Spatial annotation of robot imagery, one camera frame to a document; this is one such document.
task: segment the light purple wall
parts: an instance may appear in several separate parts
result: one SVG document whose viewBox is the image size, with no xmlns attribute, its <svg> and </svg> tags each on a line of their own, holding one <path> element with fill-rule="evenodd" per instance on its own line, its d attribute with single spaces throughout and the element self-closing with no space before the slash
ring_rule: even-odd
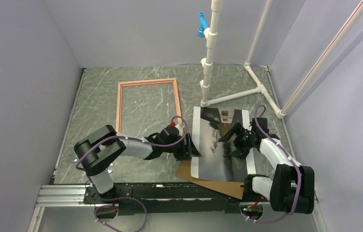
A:
<svg viewBox="0 0 363 232">
<path fill-rule="evenodd" d="M 28 229 L 80 68 L 41 0 L 0 0 L 0 231 Z"/>
<path fill-rule="evenodd" d="M 272 65 L 281 105 L 359 0 L 307 1 Z M 316 172 L 328 231 L 363 232 L 363 15 L 284 118 L 298 160 Z"/>
<path fill-rule="evenodd" d="M 199 63 L 198 13 L 210 0 L 44 0 L 79 64 L 165 66 Z M 252 64 L 271 65 L 305 0 L 274 0 Z M 265 0 L 224 1 L 214 61 L 243 64 Z"/>
</svg>

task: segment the blue nozzle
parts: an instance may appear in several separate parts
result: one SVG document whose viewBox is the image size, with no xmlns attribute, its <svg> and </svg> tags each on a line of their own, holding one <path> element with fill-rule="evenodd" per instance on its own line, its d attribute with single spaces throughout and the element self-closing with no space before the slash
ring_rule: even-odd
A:
<svg viewBox="0 0 363 232">
<path fill-rule="evenodd" d="M 199 37 L 204 37 L 204 30 L 208 28 L 208 25 L 204 18 L 204 12 L 200 12 L 199 16 L 200 16 L 200 26 L 198 27 L 197 35 Z"/>
</svg>

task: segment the cardboard sheet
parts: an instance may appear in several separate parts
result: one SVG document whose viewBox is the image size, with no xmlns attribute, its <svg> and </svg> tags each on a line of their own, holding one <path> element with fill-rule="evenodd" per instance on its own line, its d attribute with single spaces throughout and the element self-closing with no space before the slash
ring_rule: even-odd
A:
<svg viewBox="0 0 363 232">
<path fill-rule="evenodd" d="M 243 197 L 244 188 L 241 187 L 244 184 L 243 182 L 209 181 L 192 177 L 191 161 L 181 161 L 175 176 L 238 199 Z"/>
</svg>

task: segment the marble-patterned floor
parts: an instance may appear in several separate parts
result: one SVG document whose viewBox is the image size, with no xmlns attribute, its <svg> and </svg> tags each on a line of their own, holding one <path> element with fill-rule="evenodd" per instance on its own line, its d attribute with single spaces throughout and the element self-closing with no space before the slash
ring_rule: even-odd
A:
<svg viewBox="0 0 363 232">
<path fill-rule="evenodd" d="M 264 67 L 253 67 L 253 70 L 272 94 L 271 83 Z M 182 116 L 191 132 L 193 107 L 199 106 L 201 99 L 201 65 L 86 69 L 60 162 L 57 164 L 55 184 L 82 184 L 87 181 L 85 173 L 74 168 L 73 146 L 106 124 L 116 126 L 118 82 L 168 77 L 177 78 Z M 210 85 L 209 99 L 256 87 L 241 65 L 215 65 Z M 289 151 L 283 123 L 275 116 L 261 94 L 218 103 L 211 107 L 249 110 L 252 118 L 255 108 L 260 104 L 268 107 L 264 117 L 268 119 L 270 133 L 277 134 Z M 144 137 L 153 132 L 160 132 L 175 115 L 173 88 L 171 85 L 155 85 L 124 89 L 122 107 L 122 133 Z M 254 154 L 254 161 L 257 174 L 274 175 L 272 166 L 263 155 Z M 184 180 L 174 175 L 177 167 L 178 163 L 172 155 L 163 154 L 160 158 L 149 161 L 136 157 L 119 157 L 109 169 L 115 182 L 182 182 Z"/>
</svg>

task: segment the white pvc pipe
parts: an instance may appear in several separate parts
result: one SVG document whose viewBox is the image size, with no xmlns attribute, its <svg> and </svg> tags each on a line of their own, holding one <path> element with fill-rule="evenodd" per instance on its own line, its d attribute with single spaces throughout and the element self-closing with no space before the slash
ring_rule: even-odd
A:
<svg viewBox="0 0 363 232">
<path fill-rule="evenodd" d="M 261 81 L 258 79 L 257 75 L 255 75 L 254 71 L 252 70 L 252 68 L 245 64 L 244 65 L 245 70 L 247 70 L 247 72 L 249 73 L 249 75 L 252 77 L 252 79 L 254 79 L 255 83 L 257 83 L 257 86 L 261 88 L 261 93 L 264 95 L 265 99 L 267 99 L 268 103 L 270 104 L 270 106 L 273 108 L 274 113 L 276 114 L 276 116 L 278 118 L 282 118 L 282 116 L 280 115 L 281 110 L 279 109 L 279 107 L 276 105 L 275 101 L 272 99 L 272 97 L 269 95 L 267 89 L 265 88 L 265 86 L 261 83 Z"/>
<path fill-rule="evenodd" d="M 272 0 L 266 0 L 264 10 L 262 11 L 260 22 L 258 23 L 257 31 L 254 35 L 254 40 L 252 41 L 251 48 L 249 50 L 249 54 L 246 60 L 246 64 L 249 65 L 252 59 L 252 55 L 254 54 L 255 48 L 257 47 L 258 40 L 260 39 L 262 28 L 264 27 L 265 21 L 267 19 L 268 12 L 271 8 Z"/>
<path fill-rule="evenodd" d="M 355 10 L 352 12 L 352 14 L 349 16 L 349 18 L 346 20 L 346 22 L 343 24 L 341 29 L 338 31 L 336 36 L 332 39 L 332 41 L 329 43 L 329 45 L 326 47 L 325 51 L 322 53 L 318 61 L 315 63 L 315 65 L 312 67 L 312 69 L 309 71 L 308 75 L 305 77 L 303 82 L 299 85 L 297 90 L 294 92 L 290 100 L 287 102 L 287 104 L 282 108 L 280 114 L 285 115 L 289 109 L 297 102 L 297 100 L 300 98 L 301 94 L 304 92 L 304 88 L 308 86 L 308 84 L 311 82 L 312 78 L 316 72 L 320 69 L 322 64 L 325 62 L 327 57 L 333 52 L 333 50 L 336 48 L 336 46 L 339 44 L 339 42 L 344 38 L 344 36 L 348 33 L 349 29 L 353 26 L 353 24 L 356 22 L 356 19 L 359 18 L 359 16 L 363 12 L 363 0 L 358 4 L 358 6 L 355 8 Z"/>
<path fill-rule="evenodd" d="M 245 70 L 249 73 L 249 75 L 254 79 L 257 86 L 262 85 L 261 81 L 258 79 L 257 75 L 255 75 L 254 71 L 249 65 L 244 65 Z"/>
<path fill-rule="evenodd" d="M 229 95 L 229 96 L 208 100 L 207 106 L 217 104 L 217 103 L 220 103 L 220 102 L 226 102 L 226 101 L 231 100 L 231 99 L 240 98 L 240 97 L 247 96 L 247 95 L 254 94 L 254 93 L 261 93 L 261 88 L 257 87 L 255 89 L 250 89 L 250 90 L 247 90 L 247 91 L 244 91 L 244 92 L 235 93 L 235 94 L 232 94 L 232 95 Z"/>
<path fill-rule="evenodd" d="M 207 56 L 205 58 L 205 63 L 203 65 L 204 68 L 204 80 L 202 87 L 202 94 L 203 97 L 201 98 L 201 107 L 206 107 L 208 104 L 207 97 L 208 97 L 208 91 L 210 88 L 210 78 L 211 78 L 211 71 L 213 69 L 213 54 L 214 54 L 214 48 L 216 46 L 217 42 L 217 27 L 218 27 L 218 21 L 219 21 L 219 12 L 222 8 L 222 2 L 223 0 L 212 0 L 211 1 L 211 24 L 210 24 L 210 31 L 206 36 L 207 39 Z"/>
</svg>

